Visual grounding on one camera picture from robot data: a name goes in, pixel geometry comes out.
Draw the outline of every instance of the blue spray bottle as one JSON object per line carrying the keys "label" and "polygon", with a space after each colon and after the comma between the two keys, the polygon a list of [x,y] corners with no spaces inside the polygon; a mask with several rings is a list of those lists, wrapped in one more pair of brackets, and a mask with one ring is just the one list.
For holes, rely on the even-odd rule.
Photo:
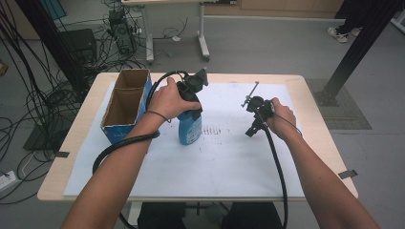
{"label": "blue spray bottle", "polygon": [[[201,69],[195,75],[187,75],[183,81],[177,82],[179,94],[186,101],[200,102],[196,93],[203,89],[203,85],[208,86],[206,68]],[[189,145],[196,141],[203,131],[202,113],[199,108],[194,111],[186,111],[178,116],[179,140],[183,145]]]}

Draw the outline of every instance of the sneaker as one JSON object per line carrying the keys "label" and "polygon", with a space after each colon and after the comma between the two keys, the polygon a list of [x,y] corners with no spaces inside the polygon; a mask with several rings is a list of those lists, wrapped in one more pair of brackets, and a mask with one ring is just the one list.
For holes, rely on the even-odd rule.
{"label": "sneaker", "polygon": [[351,30],[351,33],[353,36],[358,36],[358,34],[361,32],[361,30],[363,29],[363,27],[360,28],[354,28]]}
{"label": "sneaker", "polygon": [[336,30],[336,28],[330,27],[330,28],[328,28],[328,34],[330,36],[334,37],[339,43],[348,42],[349,33],[341,34]]}

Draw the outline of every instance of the person's leg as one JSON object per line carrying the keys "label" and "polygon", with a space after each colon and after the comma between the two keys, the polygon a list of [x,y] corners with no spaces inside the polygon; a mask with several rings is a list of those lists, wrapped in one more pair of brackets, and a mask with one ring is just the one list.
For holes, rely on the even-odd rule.
{"label": "person's leg", "polygon": [[282,228],[272,202],[235,202],[224,217],[222,229]]}
{"label": "person's leg", "polygon": [[364,17],[365,12],[367,12],[367,3],[366,6],[364,2],[367,0],[349,0],[350,3],[350,13],[345,20],[345,23],[342,26],[339,26],[336,31],[341,34],[349,33],[355,26],[358,21]]}
{"label": "person's leg", "polygon": [[377,4],[377,0],[358,0],[360,4],[362,5],[361,12],[359,13],[359,17],[357,21],[354,23],[355,28],[362,28],[366,24],[366,20],[368,18],[366,17],[366,14],[369,12],[370,8],[373,6],[373,4]]}
{"label": "person's leg", "polygon": [[139,229],[185,229],[185,203],[144,202],[138,217]]}

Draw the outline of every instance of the wristband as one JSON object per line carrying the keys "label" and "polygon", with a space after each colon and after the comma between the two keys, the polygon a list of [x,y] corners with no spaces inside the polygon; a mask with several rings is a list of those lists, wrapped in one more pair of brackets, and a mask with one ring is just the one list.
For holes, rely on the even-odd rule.
{"label": "wristband", "polygon": [[171,119],[167,119],[165,116],[163,116],[163,114],[157,113],[157,112],[155,112],[155,111],[148,110],[148,111],[146,111],[145,113],[152,113],[152,114],[155,114],[155,115],[159,115],[159,116],[161,116],[166,122],[168,122],[168,123],[172,122]]}

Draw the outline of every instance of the bottle label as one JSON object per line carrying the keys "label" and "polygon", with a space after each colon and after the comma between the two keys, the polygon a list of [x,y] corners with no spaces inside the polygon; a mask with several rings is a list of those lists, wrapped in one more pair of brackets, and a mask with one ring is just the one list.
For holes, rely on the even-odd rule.
{"label": "bottle label", "polygon": [[202,134],[202,118],[199,117],[187,132],[186,138],[187,144],[191,144],[194,141],[196,141],[201,134]]}

